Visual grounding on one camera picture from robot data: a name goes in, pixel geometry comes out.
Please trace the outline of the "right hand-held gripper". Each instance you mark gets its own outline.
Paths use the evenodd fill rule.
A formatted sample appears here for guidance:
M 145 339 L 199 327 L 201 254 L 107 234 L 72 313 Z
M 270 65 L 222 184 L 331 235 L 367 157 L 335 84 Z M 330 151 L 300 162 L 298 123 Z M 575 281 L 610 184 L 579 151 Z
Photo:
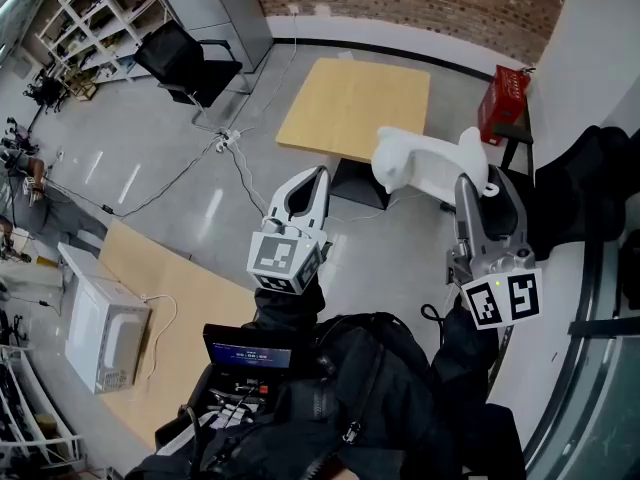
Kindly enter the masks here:
M 489 168 L 489 182 L 495 190 L 488 198 L 487 237 L 476 187 L 466 174 L 458 177 L 458 244 L 447 252 L 447 282 L 459 287 L 479 330 L 513 326 L 543 313 L 542 269 L 528 243 L 526 207 L 500 168 Z

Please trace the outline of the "white cloth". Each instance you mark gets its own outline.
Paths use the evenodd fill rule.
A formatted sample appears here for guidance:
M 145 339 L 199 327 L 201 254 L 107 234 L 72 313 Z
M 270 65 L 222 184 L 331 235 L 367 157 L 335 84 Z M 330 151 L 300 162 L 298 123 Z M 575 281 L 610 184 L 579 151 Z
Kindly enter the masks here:
M 378 129 L 377 137 L 372 172 L 389 194 L 411 186 L 453 205 L 455 184 L 463 174 L 481 196 L 499 193 L 489 180 L 489 163 L 476 127 L 467 128 L 456 144 L 387 126 Z

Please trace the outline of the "person's left forearm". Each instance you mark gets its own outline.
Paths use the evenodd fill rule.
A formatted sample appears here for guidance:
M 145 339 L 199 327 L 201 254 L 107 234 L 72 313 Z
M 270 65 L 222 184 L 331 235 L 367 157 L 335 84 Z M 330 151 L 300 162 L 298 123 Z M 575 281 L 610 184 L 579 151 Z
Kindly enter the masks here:
M 249 326 L 265 330 L 311 331 L 318 322 L 318 314 L 325 308 L 318 275 L 300 295 L 259 288 L 254 293 L 254 301 L 256 316 Z

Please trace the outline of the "person's right forearm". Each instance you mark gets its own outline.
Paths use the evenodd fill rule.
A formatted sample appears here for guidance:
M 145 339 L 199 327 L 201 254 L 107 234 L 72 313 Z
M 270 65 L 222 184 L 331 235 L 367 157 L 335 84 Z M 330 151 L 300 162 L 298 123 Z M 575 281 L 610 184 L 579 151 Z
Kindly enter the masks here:
M 478 330 L 458 295 L 443 321 L 443 343 L 431 364 L 439 392 L 451 402 L 483 405 L 499 352 L 496 328 Z

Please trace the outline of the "black padded office chair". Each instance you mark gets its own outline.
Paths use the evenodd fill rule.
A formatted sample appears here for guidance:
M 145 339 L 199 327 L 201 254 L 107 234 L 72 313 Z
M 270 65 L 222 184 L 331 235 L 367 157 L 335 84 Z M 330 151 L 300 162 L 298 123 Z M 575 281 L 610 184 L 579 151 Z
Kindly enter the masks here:
M 626 201 L 640 192 L 640 128 L 586 128 L 567 151 L 535 172 L 528 238 L 538 261 L 572 242 L 622 234 Z

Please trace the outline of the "white power strip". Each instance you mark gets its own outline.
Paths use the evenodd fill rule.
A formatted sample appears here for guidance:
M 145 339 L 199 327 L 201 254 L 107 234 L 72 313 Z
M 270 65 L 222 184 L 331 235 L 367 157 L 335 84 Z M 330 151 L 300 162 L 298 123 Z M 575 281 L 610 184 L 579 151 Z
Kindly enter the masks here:
M 222 154 L 225 150 L 229 149 L 240 137 L 242 133 L 239 130 L 224 130 L 221 131 L 214 141 L 215 150 L 217 153 Z

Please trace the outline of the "red box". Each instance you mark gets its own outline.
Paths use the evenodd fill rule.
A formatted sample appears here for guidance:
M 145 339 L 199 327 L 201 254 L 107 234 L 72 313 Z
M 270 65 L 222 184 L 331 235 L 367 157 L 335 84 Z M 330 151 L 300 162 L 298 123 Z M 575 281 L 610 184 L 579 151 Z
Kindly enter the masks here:
M 495 124 L 514 124 L 526 105 L 526 89 L 531 81 L 525 69 L 514 70 L 497 65 L 477 111 L 481 141 L 499 145 L 502 139 L 494 131 Z

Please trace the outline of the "long wooden desk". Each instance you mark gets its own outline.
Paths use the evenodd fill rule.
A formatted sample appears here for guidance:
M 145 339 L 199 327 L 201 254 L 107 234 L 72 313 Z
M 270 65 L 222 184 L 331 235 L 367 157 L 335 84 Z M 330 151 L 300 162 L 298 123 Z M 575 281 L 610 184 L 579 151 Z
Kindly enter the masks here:
M 252 291 L 220 277 L 119 220 L 100 262 L 151 308 L 132 388 L 103 395 L 111 413 L 148 447 L 174 419 L 209 363 L 205 324 L 239 327 L 255 314 Z

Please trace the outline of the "black mesh office chair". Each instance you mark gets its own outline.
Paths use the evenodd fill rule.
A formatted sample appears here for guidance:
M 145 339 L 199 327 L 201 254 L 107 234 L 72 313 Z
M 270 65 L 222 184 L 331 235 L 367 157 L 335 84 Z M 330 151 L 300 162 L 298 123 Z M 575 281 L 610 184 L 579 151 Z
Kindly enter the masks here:
M 169 92 L 174 102 L 196 108 L 191 124 L 201 130 L 216 130 L 207 110 L 223 92 L 244 97 L 253 92 L 228 41 L 197 40 L 173 20 L 143 38 L 134 61 L 158 81 L 159 88 Z

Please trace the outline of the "black device with screen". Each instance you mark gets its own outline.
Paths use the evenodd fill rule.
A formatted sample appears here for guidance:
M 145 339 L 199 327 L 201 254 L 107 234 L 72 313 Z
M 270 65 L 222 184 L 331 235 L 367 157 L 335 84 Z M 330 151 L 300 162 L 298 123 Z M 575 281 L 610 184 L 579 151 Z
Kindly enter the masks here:
M 291 332 L 217 324 L 204 326 L 203 340 L 211 366 L 207 389 L 228 400 L 266 406 L 290 376 L 299 347 Z

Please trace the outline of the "grey metal cabinet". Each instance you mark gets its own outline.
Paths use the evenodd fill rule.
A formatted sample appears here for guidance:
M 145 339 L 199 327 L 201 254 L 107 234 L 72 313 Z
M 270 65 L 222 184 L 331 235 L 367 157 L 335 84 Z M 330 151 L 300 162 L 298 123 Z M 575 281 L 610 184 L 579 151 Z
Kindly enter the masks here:
M 273 44 L 259 0 L 162 0 L 196 40 L 225 40 L 243 71 L 253 73 Z

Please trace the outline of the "person's black jacket torso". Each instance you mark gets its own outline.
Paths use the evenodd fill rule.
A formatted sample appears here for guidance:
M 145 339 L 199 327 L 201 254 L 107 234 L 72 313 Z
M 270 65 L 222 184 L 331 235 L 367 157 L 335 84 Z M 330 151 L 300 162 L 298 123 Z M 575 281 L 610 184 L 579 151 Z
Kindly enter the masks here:
M 125 480 L 526 480 L 512 412 L 447 400 L 427 359 L 389 316 L 319 328 L 318 379 L 284 385 L 252 423 L 202 430 Z

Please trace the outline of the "white flat box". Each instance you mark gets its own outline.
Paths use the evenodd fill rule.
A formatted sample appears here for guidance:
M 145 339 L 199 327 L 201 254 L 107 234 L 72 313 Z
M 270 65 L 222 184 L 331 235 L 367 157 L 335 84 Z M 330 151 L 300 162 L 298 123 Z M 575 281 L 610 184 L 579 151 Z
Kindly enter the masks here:
M 57 249 L 64 262 L 78 277 L 80 285 L 95 282 L 118 282 L 114 274 L 94 255 L 83 249 L 59 242 Z

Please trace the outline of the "white microwave oven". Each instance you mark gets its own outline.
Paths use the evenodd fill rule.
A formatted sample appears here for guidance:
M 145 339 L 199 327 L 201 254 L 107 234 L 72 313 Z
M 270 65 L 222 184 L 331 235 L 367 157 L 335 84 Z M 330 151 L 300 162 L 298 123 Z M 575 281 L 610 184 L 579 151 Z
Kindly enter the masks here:
M 131 388 L 149 314 L 121 283 L 79 279 L 65 357 L 91 393 Z

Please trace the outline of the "white open shelf unit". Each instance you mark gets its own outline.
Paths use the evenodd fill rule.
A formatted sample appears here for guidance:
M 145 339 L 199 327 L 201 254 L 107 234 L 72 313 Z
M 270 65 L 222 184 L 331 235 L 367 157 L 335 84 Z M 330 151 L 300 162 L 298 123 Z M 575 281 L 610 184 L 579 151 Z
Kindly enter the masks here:
M 149 72 L 134 60 L 143 39 L 172 18 L 163 0 L 57 0 L 36 38 L 68 89 L 133 82 Z

